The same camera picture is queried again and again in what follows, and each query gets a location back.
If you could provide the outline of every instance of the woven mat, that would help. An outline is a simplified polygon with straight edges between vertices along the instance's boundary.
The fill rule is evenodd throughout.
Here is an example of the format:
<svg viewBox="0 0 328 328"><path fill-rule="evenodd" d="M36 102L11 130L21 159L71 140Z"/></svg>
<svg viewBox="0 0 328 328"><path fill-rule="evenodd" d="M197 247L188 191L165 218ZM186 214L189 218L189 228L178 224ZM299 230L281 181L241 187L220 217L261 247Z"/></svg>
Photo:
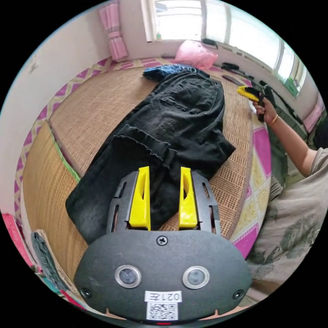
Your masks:
<svg viewBox="0 0 328 328"><path fill-rule="evenodd" d="M51 115L49 124L56 140L80 176L108 134L155 87L155 82L142 77L143 71L143 67L131 68L92 77ZM246 98L236 93L233 83L220 80L226 100L223 133L236 150L210 184L220 208L222 235L229 239L238 222L249 182L252 123ZM172 217L161 230L176 230L177 218L177 215Z"/></svg>
<svg viewBox="0 0 328 328"><path fill-rule="evenodd" d="M73 281L87 249L65 208L77 180L66 168L47 123L31 147L23 172L25 208L32 231L44 230L53 254Z"/></svg>

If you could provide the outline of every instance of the pink curtain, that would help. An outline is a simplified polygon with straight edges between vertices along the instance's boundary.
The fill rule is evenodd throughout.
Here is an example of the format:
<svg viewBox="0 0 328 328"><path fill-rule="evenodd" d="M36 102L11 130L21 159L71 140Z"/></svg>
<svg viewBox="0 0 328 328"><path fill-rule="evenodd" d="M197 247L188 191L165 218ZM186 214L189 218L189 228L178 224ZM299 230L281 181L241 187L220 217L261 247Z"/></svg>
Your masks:
<svg viewBox="0 0 328 328"><path fill-rule="evenodd" d="M119 1L112 1L106 7L100 9L99 14L108 35L113 60L127 57L126 46L120 31Z"/></svg>

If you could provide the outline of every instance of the pink bag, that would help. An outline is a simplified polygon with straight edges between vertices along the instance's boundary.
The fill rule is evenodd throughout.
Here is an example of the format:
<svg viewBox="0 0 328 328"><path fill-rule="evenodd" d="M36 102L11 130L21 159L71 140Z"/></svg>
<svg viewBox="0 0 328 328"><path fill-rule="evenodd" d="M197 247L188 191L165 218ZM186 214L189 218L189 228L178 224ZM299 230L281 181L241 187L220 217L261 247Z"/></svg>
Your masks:
<svg viewBox="0 0 328 328"><path fill-rule="evenodd" d="M186 40L179 47L174 61L198 69L209 69L217 59L218 55L207 50L200 42Z"/></svg>

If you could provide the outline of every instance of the green object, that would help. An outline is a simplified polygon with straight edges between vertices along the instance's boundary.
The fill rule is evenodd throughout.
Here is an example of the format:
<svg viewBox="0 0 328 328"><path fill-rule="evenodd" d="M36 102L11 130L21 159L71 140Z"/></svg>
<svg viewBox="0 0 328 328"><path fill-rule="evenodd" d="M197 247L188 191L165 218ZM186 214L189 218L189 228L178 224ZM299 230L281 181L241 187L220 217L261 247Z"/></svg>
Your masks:
<svg viewBox="0 0 328 328"><path fill-rule="evenodd" d="M284 86L286 87L286 89L294 96L296 97L298 95L298 90L294 84L294 80L289 77L285 83L284 83Z"/></svg>

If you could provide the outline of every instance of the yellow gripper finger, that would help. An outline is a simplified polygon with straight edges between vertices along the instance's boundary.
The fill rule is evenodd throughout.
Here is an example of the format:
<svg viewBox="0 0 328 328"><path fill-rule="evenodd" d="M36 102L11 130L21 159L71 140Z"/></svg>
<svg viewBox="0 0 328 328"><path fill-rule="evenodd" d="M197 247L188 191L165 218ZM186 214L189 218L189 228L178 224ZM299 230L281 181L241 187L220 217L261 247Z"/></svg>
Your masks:
<svg viewBox="0 0 328 328"><path fill-rule="evenodd" d="M132 228L151 230L149 166L141 167L134 190L129 224Z"/></svg>
<svg viewBox="0 0 328 328"><path fill-rule="evenodd" d="M198 224L195 195L189 168L181 168L179 229L193 229Z"/></svg>

